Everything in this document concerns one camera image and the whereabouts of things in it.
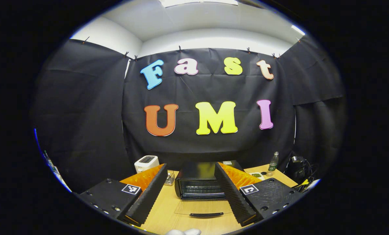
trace orange soft pad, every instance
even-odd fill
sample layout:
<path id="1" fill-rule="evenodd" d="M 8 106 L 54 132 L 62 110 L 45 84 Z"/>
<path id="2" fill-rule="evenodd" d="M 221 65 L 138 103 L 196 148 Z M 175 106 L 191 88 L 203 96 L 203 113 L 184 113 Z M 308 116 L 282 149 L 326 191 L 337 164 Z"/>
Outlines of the orange soft pad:
<path id="1" fill-rule="evenodd" d="M 252 175 L 240 171 L 234 167 L 222 164 L 218 162 L 219 165 L 223 168 L 223 170 L 226 172 L 226 174 L 229 176 L 229 178 L 232 180 L 232 183 L 236 186 L 236 188 L 239 190 L 240 187 L 250 185 L 253 183 L 261 182 L 261 180 L 257 177 L 253 177 Z"/>
<path id="2" fill-rule="evenodd" d="M 148 185 L 151 183 L 152 179 L 157 175 L 163 165 L 164 164 L 161 164 L 146 171 L 143 171 L 139 174 L 127 177 L 126 179 L 121 180 L 120 183 L 128 183 L 134 186 L 139 186 L 141 187 L 142 191 L 145 191 L 145 189 L 147 189 Z"/>

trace white wall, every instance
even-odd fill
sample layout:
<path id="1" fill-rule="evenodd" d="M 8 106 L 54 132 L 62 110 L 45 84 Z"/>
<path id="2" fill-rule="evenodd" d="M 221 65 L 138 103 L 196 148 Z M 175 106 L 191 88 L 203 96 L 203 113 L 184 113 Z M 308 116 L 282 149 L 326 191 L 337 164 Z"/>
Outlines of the white wall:
<path id="1" fill-rule="evenodd" d="M 247 50 L 247 47 L 249 47 L 251 52 L 266 55 L 275 53 L 276 56 L 278 54 L 282 55 L 293 46 L 293 44 L 286 41 L 260 33 L 236 29 L 208 28 L 181 31 L 148 40 L 142 44 L 138 57 L 175 51 L 178 50 L 179 45 L 181 49 L 227 48 Z"/>
<path id="2" fill-rule="evenodd" d="M 122 54 L 138 55 L 142 41 L 122 26 L 104 17 L 98 17 L 78 30 L 71 39 L 86 40 Z"/>

